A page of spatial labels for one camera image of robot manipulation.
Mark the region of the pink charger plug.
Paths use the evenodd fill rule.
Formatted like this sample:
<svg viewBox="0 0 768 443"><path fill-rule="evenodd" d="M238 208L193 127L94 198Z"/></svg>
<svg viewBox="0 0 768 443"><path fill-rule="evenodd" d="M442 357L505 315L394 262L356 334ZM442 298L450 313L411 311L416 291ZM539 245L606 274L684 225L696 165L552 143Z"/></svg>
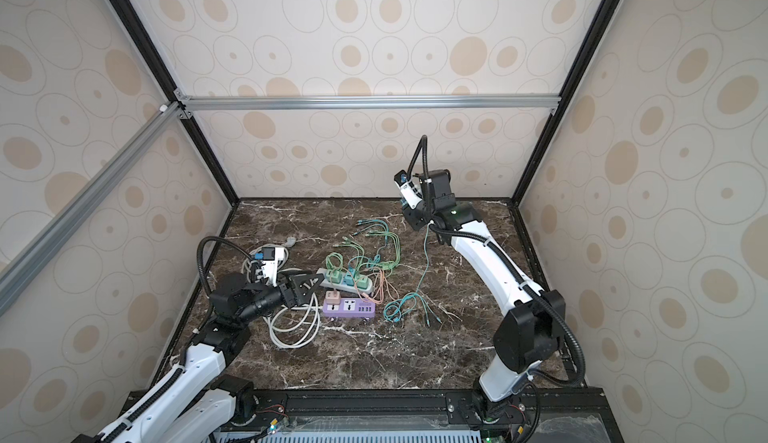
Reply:
<svg viewBox="0 0 768 443"><path fill-rule="evenodd" d="M336 291L336 290L327 291L325 294L325 299L331 303L338 303L340 301L340 298L341 298L341 294L339 291Z"/></svg>

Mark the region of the white blue power strip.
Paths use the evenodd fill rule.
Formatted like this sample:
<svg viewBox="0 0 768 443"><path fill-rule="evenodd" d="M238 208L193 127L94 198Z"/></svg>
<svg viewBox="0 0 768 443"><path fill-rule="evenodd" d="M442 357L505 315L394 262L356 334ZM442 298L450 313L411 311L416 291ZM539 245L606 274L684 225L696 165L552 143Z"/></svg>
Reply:
<svg viewBox="0 0 768 443"><path fill-rule="evenodd" d="M324 277L320 285L332 290L369 295L374 289L374 284L368 276L347 269L320 268L317 273Z"/></svg>

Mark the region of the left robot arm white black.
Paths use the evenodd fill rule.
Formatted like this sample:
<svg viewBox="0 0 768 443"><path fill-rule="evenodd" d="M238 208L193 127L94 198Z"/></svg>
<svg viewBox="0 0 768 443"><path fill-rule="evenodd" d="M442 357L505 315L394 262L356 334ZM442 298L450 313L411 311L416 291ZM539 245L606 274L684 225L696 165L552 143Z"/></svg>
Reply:
<svg viewBox="0 0 768 443"><path fill-rule="evenodd" d="M232 420L248 423L256 416L252 384L224 372L249 341L252 321L280 308L309 304L324 276L281 270L275 247L242 254L260 267L258 280L230 273L212 288L200 266L209 301L201 327L180 349L169 372L93 441L201 442Z"/></svg>

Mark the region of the teal charger plug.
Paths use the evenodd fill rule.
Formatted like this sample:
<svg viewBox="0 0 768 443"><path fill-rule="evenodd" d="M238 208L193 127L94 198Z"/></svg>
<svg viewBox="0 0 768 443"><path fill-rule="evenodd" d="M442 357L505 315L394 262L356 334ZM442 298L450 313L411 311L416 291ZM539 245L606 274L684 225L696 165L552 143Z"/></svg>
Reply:
<svg viewBox="0 0 768 443"><path fill-rule="evenodd" d="M355 271L352 270L352 269L347 269L345 274L344 274L342 283L344 285L346 285L346 286L354 287L355 286L355 277L356 277Z"/></svg>

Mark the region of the purple power strip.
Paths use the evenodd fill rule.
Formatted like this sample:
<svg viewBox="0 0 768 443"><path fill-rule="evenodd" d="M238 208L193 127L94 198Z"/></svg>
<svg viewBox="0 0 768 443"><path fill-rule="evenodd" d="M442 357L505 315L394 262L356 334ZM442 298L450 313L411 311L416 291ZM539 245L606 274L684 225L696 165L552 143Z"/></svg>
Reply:
<svg viewBox="0 0 768 443"><path fill-rule="evenodd" d="M342 298L338 303L325 302L322 314L335 319L364 319L375 317L376 304L362 298Z"/></svg>

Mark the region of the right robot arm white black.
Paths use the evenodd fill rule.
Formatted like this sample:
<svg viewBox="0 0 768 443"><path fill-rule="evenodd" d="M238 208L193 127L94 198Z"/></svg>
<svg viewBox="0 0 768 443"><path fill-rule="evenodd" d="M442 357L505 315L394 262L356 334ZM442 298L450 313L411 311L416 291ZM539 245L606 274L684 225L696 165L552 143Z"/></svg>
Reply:
<svg viewBox="0 0 768 443"><path fill-rule="evenodd" d="M537 377L563 388L581 386L585 356L566 322L564 298L526 275L474 206L456 199L449 170L429 168L426 135L420 137L408 168L394 181L409 226L428 229L439 243L459 253L499 307L502 321L493 336L495 357L478 380L484 400L502 401Z"/></svg>

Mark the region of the light green charger plug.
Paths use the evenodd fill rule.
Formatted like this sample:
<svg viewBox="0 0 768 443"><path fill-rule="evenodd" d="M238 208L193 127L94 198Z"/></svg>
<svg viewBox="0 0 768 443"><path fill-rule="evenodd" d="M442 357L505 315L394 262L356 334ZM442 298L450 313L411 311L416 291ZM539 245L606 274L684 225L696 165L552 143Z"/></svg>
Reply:
<svg viewBox="0 0 768 443"><path fill-rule="evenodd" d="M326 280L330 284L339 285L343 283L345 271L343 269L328 269L326 271Z"/></svg>

